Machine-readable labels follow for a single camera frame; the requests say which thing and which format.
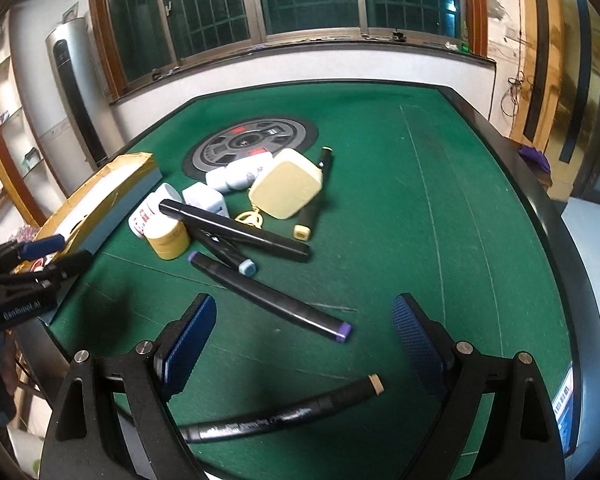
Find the green table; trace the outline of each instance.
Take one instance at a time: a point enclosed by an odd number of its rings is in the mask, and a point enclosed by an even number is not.
[[[50,328],[70,355],[127,352],[177,319],[199,292],[218,322],[182,394],[179,424],[291,402],[378,373],[386,391],[318,423],[192,446],[196,456],[247,479],[394,479],[426,434],[438,404],[421,388],[391,322],[410,292],[456,340],[483,353],[535,357],[551,395],[571,361],[548,259],[512,184],[480,138],[434,88],[319,82],[200,98],[138,142],[177,189],[186,151],[225,125],[264,115],[306,118],[331,146],[328,204],[307,264],[245,249],[257,279],[350,322],[346,344],[297,328],[215,285],[186,254],[165,262],[123,222],[74,286]],[[246,192],[227,197],[232,214]],[[293,219],[264,228],[291,236]],[[456,470],[472,466],[489,399]]]

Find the cardboard box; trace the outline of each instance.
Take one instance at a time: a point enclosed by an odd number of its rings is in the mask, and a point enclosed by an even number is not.
[[[151,153],[120,155],[82,184],[53,213],[36,235],[36,240],[61,234],[66,247],[50,254],[44,261],[23,262],[16,272],[27,272],[66,254],[86,249],[95,254],[120,222],[122,222],[162,178]],[[66,297],[73,280],[62,284],[58,305]],[[40,318],[47,324],[56,310]]]

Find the purple cloth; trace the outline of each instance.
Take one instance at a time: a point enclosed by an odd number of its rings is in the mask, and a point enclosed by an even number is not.
[[[549,161],[544,156],[544,153],[539,152],[531,146],[522,146],[518,150],[518,154],[525,160],[535,163],[545,173],[551,174],[551,166]]]

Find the wooden window frame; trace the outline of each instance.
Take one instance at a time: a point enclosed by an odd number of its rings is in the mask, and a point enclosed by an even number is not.
[[[375,40],[390,40],[388,29],[369,29],[366,22],[366,0],[358,0],[358,9],[360,14],[359,28],[334,28],[321,30],[301,30],[283,34],[273,34],[267,36],[264,32],[264,17],[260,0],[243,0],[247,11],[247,22],[250,30],[250,39],[238,43],[231,43],[212,49],[186,59],[175,59],[173,44],[168,24],[166,23],[166,14],[162,0],[158,0],[162,26],[170,46],[172,63],[161,67],[162,72],[177,68],[179,72],[190,68],[200,66],[209,62],[215,62],[225,59],[229,56],[236,56],[250,52],[253,47],[269,47],[280,44],[297,44],[309,39],[321,40],[346,40],[364,42],[369,38]],[[466,22],[468,29],[468,42],[470,51],[476,56],[487,57],[488,35],[487,35],[487,3],[486,0],[460,0],[460,19]],[[153,82],[152,75],[143,76],[138,80],[129,82],[126,80],[122,60],[116,44],[113,26],[110,19],[107,0],[89,0],[91,21],[93,26],[93,35],[104,75],[109,87],[110,100],[115,102],[129,92],[150,85]],[[436,36],[418,31],[403,31],[409,46],[418,44],[431,45],[439,43],[444,48],[445,43],[456,43],[458,47],[461,44],[460,39],[454,39],[447,36]]]

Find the purple marker cap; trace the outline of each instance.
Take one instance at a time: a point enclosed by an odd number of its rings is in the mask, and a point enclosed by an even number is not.
[[[336,336],[336,343],[344,343],[349,337],[349,333],[351,332],[351,325],[349,323],[344,322],[340,325],[338,329],[338,334]]]

